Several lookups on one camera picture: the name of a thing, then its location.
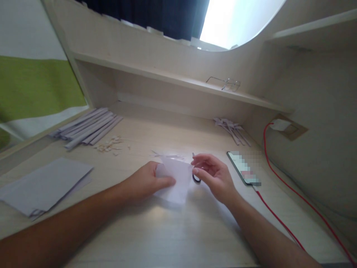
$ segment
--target power adapter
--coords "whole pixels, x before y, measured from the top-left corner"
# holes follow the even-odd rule
[[[270,125],[270,127],[277,131],[284,131],[291,125],[291,122],[282,119],[275,119],[271,123],[273,123],[273,125]]]

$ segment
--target wooden desk surface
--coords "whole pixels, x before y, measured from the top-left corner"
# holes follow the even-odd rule
[[[307,252],[320,263],[345,262],[323,224],[288,191],[268,169],[260,148],[237,146],[231,136],[214,122],[118,102],[110,108],[124,116],[107,136],[125,140],[118,156],[99,153],[89,146],[72,152],[59,140],[0,177],[0,186],[59,158],[66,157],[94,166],[93,181],[42,216],[49,217],[99,191],[123,181],[150,160],[151,150],[180,154],[191,162],[192,152],[211,153],[225,162],[240,194],[280,231],[285,229],[267,210],[251,187],[243,184],[227,151],[241,151],[248,165],[262,181],[260,192],[269,206],[299,238]],[[0,203],[0,238],[33,224],[15,209]],[[186,204],[172,208],[152,197],[127,207],[93,235],[66,267],[254,267],[257,259],[239,232],[229,211],[215,200],[208,187],[191,183]]]

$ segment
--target smartphone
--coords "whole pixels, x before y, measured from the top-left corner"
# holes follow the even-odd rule
[[[228,151],[227,156],[231,160],[235,170],[238,172],[239,177],[241,177],[245,185],[261,186],[261,182],[250,170],[250,167],[245,162],[239,151]]]

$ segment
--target black scissors handle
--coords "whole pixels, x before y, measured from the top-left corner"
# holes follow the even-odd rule
[[[196,184],[200,184],[201,183],[201,180],[199,178],[196,178],[196,176],[193,175],[193,174],[192,174],[192,179]]]

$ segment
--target dark curtain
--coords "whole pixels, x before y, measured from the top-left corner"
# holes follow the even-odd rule
[[[88,8],[174,39],[200,38],[209,0],[76,0]]]

